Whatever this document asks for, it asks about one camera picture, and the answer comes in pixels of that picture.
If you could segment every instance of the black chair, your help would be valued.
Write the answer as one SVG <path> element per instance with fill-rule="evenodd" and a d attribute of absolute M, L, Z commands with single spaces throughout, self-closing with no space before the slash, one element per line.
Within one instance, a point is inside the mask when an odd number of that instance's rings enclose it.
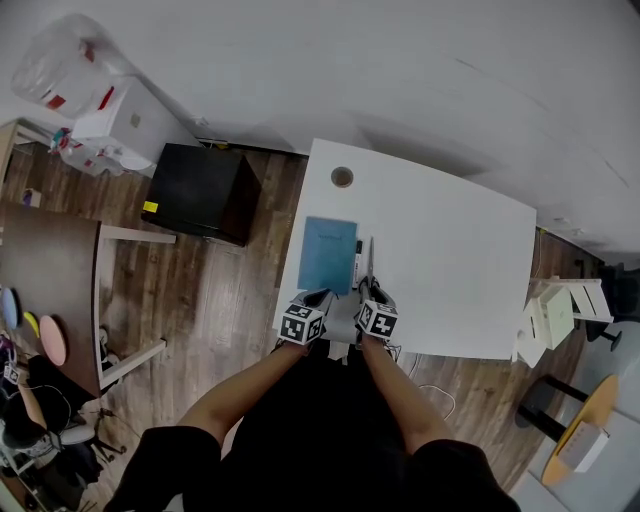
<path fill-rule="evenodd" d="M 602 280 L 602 292 L 613 322 L 640 322 L 640 269 L 624 270 L 622 264 L 605 266 L 598 269 L 598 277 Z M 605 332 L 608 324 L 587 322 L 586 325 L 587 340 L 603 337 L 611 341 L 612 352 L 622 340 L 622 332 L 617 335 Z"/>

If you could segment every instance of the pink cushion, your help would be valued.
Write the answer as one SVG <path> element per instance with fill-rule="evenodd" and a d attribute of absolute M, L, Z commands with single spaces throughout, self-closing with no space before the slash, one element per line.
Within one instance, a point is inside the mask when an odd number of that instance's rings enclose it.
<path fill-rule="evenodd" d="M 51 362 L 62 366 L 67 360 L 67 344 L 58 323 L 50 316 L 40 319 L 40 339 Z"/>

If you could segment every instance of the table leg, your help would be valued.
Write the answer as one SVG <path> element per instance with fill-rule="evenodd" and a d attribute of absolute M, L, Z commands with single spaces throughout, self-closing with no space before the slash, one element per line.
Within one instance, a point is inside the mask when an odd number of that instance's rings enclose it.
<path fill-rule="evenodd" d="M 156 354 L 162 352 L 166 348 L 166 346 L 167 342 L 165 340 L 157 341 L 153 345 L 139 350 L 135 354 L 127 357 L 125 360 L 120 361 L 118 364 L 106 369 L 104 372 L 102 372 L 102 378 L 100 379 L 100 389 L 104 389 L 109 384 L 113 384 L 120 377 L 125 376 L 131 370 L 137 368 Z"/>
<path fill-rule="evenodd" d="M 560 441 L 562 434 L 564 434 L 564 426 L 542 411 L 533 413 L 526 407 L 520 406 L 518 407 L 517 414 L 526 419 L 544 435 L 553 439 L 556 443 Z"/>
<path fill-rule="evenodd" d="M 154 233 L 153 231 L 141 231 L 139 229 L 119 228 L 117 226 L 100 226 L 100 236 L 102 238 L 112 238 L 116 240 L 135 240 L 137 242 L 152 242 L 158 244 L 174 244 L 175 235 L 165 235 Z"/>
<path fill-rule="evenodd" d="M 556 379 L 551 375 L 547 375 L 544 378 L 544 381 L 550 386 L 556 388 L 558 391 L 562 391 L 565 395 L 569 395 L 576 400 L 580 400 L 581 402 L 586 402 L 589 395 L 583 393 L 579 389 L 569 386 L 569 384 L 565 384 L 561 380 Z"/>

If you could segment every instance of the blue notebook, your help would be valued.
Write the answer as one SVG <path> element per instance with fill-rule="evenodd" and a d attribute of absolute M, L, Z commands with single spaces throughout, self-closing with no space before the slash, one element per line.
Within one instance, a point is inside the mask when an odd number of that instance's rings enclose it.
<path fill-rule="evenodd" d="M 355 222 L 307 217 L 298 288 L 348 295 L 356 257 Z"/>

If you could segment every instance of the wooden table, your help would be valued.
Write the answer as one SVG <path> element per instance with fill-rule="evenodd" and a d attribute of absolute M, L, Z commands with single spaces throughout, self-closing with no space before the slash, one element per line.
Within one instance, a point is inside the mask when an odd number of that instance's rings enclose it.
<path fill-rule="evenodd" d="M 618 377 L 616 375 L 609 375 L 598 385 L 596 390 L 586 398 L 584 405 L 576 417 L 564 430 L 560 439 L 557 440 L 556 447 L 542 472 L 542 483 L 544 485 L 555 485 L 571 473 L 571 469 L 558 457 L 560 450 L 562 450 L 575 429 L 578 428 L 581 421 L 602 428 L 606 427 L 617 397 Z"/>
<path fill-rule="evenodd" d="M 100 221 L 5 203 L 0 284 L 12 288 L 20 315 L 53 316 L 65 333 L 68 358 L 60 370 L 93 396 L 162 351 L 157 341 L 102 371 L 99 346 L 99 290 L 106 239 L 175 243 L 175 236 L 106 226 Z M 44 349 L 22 319 L 22 334 Z"/>

